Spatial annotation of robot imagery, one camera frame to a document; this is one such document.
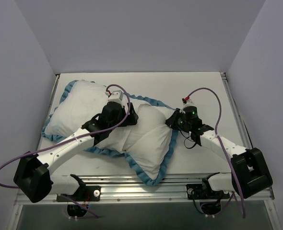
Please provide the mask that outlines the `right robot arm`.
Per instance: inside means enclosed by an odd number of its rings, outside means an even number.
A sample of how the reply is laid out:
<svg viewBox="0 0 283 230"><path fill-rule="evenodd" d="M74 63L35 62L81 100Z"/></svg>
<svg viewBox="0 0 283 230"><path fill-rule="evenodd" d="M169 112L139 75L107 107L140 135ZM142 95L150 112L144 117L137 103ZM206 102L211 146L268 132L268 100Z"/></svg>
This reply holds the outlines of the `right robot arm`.
<svg viewBox="0 0 283 230"><path fill-rule="evenodd" d="M188 133L195 144L228 162L230 173L218 172L202 180L201 192L205 197L211 198L219 191L226 191L249 198L273 185L261 150L248 149L218 135L213 127L204 124L198 117L195 106L176 109L166 124L173 130Z"/></svg>

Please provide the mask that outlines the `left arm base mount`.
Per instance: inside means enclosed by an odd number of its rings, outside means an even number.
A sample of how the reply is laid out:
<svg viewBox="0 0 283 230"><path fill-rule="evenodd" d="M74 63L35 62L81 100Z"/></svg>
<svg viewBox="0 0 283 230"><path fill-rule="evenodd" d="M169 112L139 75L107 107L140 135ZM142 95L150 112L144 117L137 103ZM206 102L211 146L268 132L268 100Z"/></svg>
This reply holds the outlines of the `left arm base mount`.
<svg viewBox="0 0 283 230"><path fill-rule="evenodd" d="M101 196L101 186L86 185L85 187L79 187L73 195L64 196L76 202L98 202Z"/></svg>

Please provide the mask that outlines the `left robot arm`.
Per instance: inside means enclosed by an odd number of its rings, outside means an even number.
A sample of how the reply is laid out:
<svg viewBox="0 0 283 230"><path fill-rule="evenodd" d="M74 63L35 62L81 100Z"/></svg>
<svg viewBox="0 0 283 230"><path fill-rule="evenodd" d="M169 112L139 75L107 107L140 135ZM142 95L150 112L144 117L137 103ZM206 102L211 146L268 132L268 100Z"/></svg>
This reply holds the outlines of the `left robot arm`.
<svg viewBox="0 0 283 230"><path fill-rule="evenodd" d="M120 103L108 102L101 113L84 123L71 137L40 154L26 154L21 158L13 181L32 203L51 194L82 201L91 194L82 179L75 174L53 176L54 171L78 152L107 139L116 127L133 126L137 121L132 103L125 109Z"/></svg>

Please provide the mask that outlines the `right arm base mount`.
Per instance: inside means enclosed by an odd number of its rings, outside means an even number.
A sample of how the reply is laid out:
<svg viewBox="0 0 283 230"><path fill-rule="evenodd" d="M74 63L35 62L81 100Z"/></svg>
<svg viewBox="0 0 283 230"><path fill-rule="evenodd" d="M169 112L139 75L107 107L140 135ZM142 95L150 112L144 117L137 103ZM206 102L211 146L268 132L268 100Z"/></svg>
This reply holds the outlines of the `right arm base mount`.
<svg viewBox="0 0 283 230"><path fill-rule="evenodd" d="M230 195L224 193L222 190L212 190L208 180L205 178L196 184L186 184L186 191L189 200L219 200L230 198Z"/></svg>

